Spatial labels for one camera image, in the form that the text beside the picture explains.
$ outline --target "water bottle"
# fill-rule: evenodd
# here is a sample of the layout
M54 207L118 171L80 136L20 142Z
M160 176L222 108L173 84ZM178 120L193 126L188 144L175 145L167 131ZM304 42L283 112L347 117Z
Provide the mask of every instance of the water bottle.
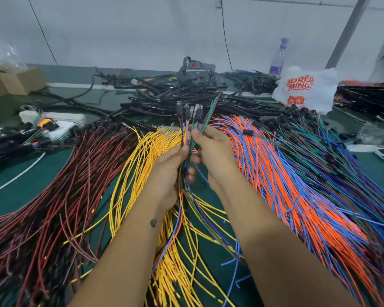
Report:
M280 74L285 63L285 49L287 47L288 42L288 38L282 38L282 44L280 44L280 49L270 66L269 74L274 75L277 78L280 78Z

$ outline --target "forearm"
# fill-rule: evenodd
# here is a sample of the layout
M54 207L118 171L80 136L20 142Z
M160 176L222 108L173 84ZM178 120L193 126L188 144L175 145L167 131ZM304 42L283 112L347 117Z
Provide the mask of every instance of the forearm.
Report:
M70 307L142 306L164 217L153 200L141 193Z
M222 189L221 201L266 307L358 306L241 174Z

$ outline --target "tattoo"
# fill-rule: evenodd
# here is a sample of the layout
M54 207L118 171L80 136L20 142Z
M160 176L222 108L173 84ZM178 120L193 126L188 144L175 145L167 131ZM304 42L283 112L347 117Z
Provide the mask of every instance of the tattoo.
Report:
M152 219L152 220L149 222L149 224L150 224L153 228L155 228L155 226L156 226L156 220L155 220L155 219Z

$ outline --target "black cable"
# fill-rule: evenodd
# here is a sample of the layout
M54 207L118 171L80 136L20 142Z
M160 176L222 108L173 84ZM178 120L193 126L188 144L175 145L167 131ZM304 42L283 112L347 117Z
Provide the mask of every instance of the black cable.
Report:
M31 9L33 10L33 14L34 14L34 16L36 17L36 20L37 20L37 22L38 22L38 25L39 25L39 27L40 27L40 29L41 29L41 33L42 33L42 35L43 35L43 37L44 37L44 40L45 40L45 42L47 43L48 49L50 50L50 53L51 53L51 55L53 56L54 62L56 63L56 65L58 65L58 62L56 61L56 58L54 57L53 51L51 50L51 47L50 47L50 45L48 44L47 38L45 37L45 34L44 34L44 31L43 31L43 29L42 29L42 27L41 27L40 21L39 21L38 18L37 18L36 11L34 10L33 5L31 4L31 1L30 1L30 0L28 0L28 1L29 1L29 3L30 3Z
M220 0L220 8L222 9L222 25L223 25L223 36L225 37L226 51L228 52L228 58L230 63L230 69L233 71L232 63L230 62L228 43L226 42L226 33L225 33L225 18L223 17L223 2Z

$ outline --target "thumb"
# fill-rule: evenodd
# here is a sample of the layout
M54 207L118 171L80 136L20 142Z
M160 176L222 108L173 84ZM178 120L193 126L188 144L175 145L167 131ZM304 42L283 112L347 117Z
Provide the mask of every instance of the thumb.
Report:
M192 134L192 138L195 140L195 142L197 144L199 144L201 147L203 147L203 145L205 145L207 140L210 140L208 137L201 134L200 131L197 129L192 129L191 134Z
M167 161L171 167L177 169L179 165L187 158L189 154L189 145L184 145L181 149L171 156Z

